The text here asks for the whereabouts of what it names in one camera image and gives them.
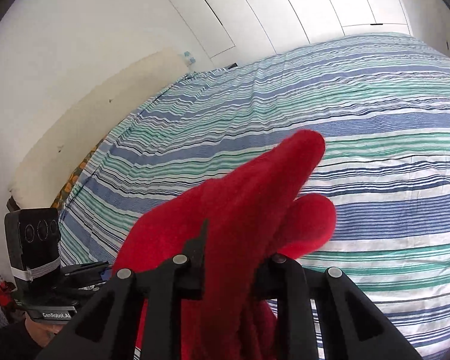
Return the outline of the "person's left hand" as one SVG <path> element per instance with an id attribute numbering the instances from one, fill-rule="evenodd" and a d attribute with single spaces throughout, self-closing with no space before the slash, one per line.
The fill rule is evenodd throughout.
<path id="1" fill-rule="evenodd" d="M 33 341 L 42 348 L 46 347 L 64 328 L 63 325 L 35 322 L 28 314 L 26 314 L 25 327 Z"/>

